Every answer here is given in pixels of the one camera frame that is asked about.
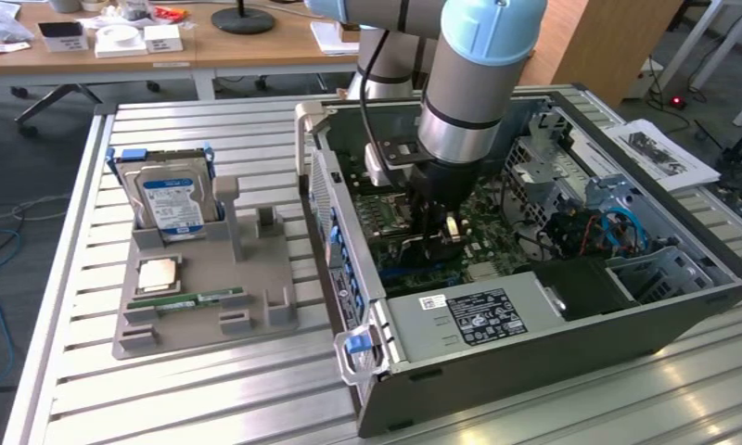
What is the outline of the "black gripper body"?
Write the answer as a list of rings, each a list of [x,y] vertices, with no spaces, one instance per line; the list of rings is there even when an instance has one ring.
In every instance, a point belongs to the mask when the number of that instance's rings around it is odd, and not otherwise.
[[[410,184],[429,203],[462,204],[478,181],[481,163],[449,163],[430,160],[414,165]]]

